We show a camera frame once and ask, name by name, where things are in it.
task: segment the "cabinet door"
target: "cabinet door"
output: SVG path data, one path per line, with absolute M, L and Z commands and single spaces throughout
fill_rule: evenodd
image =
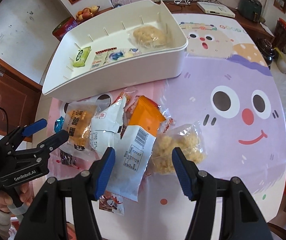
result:
M 0 107 L 7 112 L 9 131 L 35 121 L 40 94 L 0 72 Z M 6 134 L 6 116 L 1 110 L 0 134 Z

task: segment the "green snack package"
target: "green snack package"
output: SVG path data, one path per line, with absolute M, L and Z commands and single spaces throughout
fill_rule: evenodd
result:
M 84 67 L 85 61 L 90 52 L 91 52 L 91 46 L 80 49 L 78 51 L 76 59 L 74 60 L 73 67 Z

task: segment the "human hand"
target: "human hand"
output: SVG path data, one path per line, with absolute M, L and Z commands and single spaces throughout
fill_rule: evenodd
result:
M 23 203 L 26 203 L 27 206 L 30 206 L 33 199 L 30 195 L 30 184 L 27 182 L 25 184 L 20 185 L 20 200 Z M 4 191 L 0 191 L 0 210 L 6 213 L 9 213 L 8 205 L 13 204 L 12 198 L 5 193 Z

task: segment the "blue gripper pad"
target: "blue gripper pad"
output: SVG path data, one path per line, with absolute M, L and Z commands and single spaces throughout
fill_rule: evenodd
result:
M 188 169 L 189 163 L 179 147 L 174 148 L 172 151 L 172 162 L 184 195 L 187 196 L 189 200 L 192 200 L 192 180 L 186 170 Z
M 98 169 L 98 174 L 95 172 L 96 176 L 92 176 L 92 179 L 96 180 L 96 187 L 94 189 L 94 197 L 96 200 L 104 194 L 114 164 L 115 150 L 112 147 L 108 147 L 96 167 L 96 169 Z
M 42 130 L 46 126 L 47 126 L 47 121 L 45 119 L 40 119 L 36 121 L 35 123 L 32 123 L 29 126 L 26 126 L 22 132 L 22 136 L 29 137 L 32 134 Z

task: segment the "barcode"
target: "barcode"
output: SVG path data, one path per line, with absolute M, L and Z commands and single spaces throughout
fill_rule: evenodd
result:
M 144 129 L 140 127 L 137 132 L 135 142 L 138 143 L 140 146 L 144 147 L 147 137 L 148 137 L 148 133 L 145 132 Z
M 92 65 L 91 68 L 95 68 L 95 67 L 98 67 L 100 64 L 95 64 L 95 65 Z

